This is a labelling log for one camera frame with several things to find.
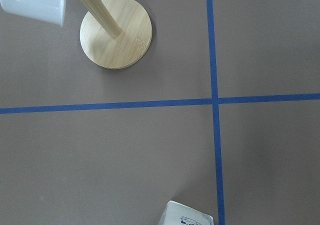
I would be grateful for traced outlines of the white plastic cup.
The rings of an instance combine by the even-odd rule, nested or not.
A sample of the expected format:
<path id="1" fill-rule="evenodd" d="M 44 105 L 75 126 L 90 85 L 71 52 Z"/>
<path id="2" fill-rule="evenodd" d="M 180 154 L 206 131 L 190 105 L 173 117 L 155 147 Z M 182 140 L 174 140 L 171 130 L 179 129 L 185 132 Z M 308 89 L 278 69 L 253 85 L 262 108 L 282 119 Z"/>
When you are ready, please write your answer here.
<path id="1" fill-rule="evenodd" d="M 9 14 L 44 21 L 52 24 L 64 24 L 66 0 L 0 0 L 1 8 Z"/>

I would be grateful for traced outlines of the white milk carton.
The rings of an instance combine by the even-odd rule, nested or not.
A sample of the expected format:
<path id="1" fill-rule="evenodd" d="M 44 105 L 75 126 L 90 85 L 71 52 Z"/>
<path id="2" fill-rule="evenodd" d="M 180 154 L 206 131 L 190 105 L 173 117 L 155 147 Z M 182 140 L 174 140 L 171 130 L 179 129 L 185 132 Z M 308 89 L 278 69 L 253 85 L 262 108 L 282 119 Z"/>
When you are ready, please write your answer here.
<path id="1" fill-rule="evenodd" d="M 212 216 L 170 200 L 161 215 L 158 225 L 214 225 Z"/>

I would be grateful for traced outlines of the wooden cup tree stand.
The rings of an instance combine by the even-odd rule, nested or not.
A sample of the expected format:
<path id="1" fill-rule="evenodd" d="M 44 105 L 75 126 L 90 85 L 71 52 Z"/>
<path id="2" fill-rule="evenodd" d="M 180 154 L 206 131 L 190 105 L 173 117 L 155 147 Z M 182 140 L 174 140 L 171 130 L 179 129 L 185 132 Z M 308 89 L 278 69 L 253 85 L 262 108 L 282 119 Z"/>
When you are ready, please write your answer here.
<path id="1" fill-rule="evenodd" d="M 152 40 L 152 23 L 136 0 L 80 0 L 86 7 L 79 30 L 85 55 L 107 69 L 122 69 L 139 61 Z"/>

